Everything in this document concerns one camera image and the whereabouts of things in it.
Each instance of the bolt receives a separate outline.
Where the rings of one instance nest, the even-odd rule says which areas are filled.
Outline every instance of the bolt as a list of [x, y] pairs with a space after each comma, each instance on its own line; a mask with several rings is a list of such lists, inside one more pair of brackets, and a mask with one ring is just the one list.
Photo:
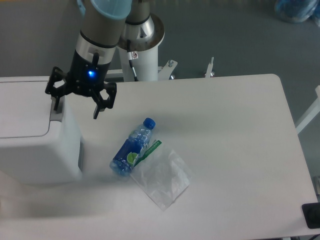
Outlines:
[[174, 64], [174, 61], [170, 59], [169, 60], [169, 68], [171, 68], [173, 64]]

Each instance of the water bottle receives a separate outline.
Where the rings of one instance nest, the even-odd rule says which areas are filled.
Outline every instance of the water bottle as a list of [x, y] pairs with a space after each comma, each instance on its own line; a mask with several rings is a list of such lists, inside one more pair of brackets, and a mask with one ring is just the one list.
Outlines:
[[302, 23], [314, 12], [319, 0], [277, 0], [274, 10], [289, 23]]
[[110, 162], [110, 168], [121, 176], [129, 176], [139, 157], [143, 156], [152, 137], [155, 121], [146, 118], [143, 124], [131, 132], [118, 153]]

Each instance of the white table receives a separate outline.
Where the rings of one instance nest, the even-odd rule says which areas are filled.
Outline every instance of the white table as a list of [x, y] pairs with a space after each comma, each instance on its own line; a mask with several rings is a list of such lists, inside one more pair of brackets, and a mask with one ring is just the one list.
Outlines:
[[[85, 138], [82, 181], [23, 186], [0, 174], [1, 240], [248, 240], [319, 234], [301, 205], [316, 202], [275, 75], [119, 83], [93, 120], [91, 99], [68, 96]], [[161, 211], [109, 162], [145, 117], [194, 172]]]

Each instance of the cable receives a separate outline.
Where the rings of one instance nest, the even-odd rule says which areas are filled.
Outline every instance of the cable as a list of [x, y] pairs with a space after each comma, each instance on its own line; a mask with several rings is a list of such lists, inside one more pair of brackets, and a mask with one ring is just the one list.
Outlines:
[[320, 236], [320, 234], [314, 235], [313, 237], [309, 238], [309, 240], [314, 240], [314, 239], [316, 239], [316, 238], [319, 237], [319, 236]]
[[[130, 43], [131, 43], [131, 41], [128, 39], [126, 41], [126, 51], [127, 51], [127, 53], [130, 53]], [[132, 64], [132, 60], [131, 59], [129, 59], [129, 65], [130, 65], [130, 68], [132, 69], [134, 81], [135, 82], [139, 82], [135, 67]]]

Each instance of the black object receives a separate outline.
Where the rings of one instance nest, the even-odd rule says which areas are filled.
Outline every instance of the black object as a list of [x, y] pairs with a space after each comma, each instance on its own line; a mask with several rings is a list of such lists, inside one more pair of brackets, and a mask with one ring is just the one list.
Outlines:
[[[117, 85], [114, 82], [105, 83], [110, 63], [98, 65], [99, 53], [94, 53], [92, 62], [83, 59], [77, 51], [74, 51], [70, 71], [64, 73], [60, 68], [54, 67], [45, 88], [45, 93], [55, 98], [54, 110], [59, 105], [60, 98], [74, 93], [85, 97], [91, 97], [96, 103], [93, 118], [97, 119], [99, 112], [105, 108], [112, 109], [117, 94]], [[54, 84], [64, 81], [64, 84], [55, 87]], [[102, 98], [100, 92], [105, 90], [108, 99]]]
[[319, 236], [320, 236], [320, 234], [314, 235], [313, 237], [310, 237], [308, 240], [314, 240], [314, 239], [316, 239], [316, 238], [319, 237]]
[[320, 229], [320, 203], [303, 204], [302, 211], [308, 228]]

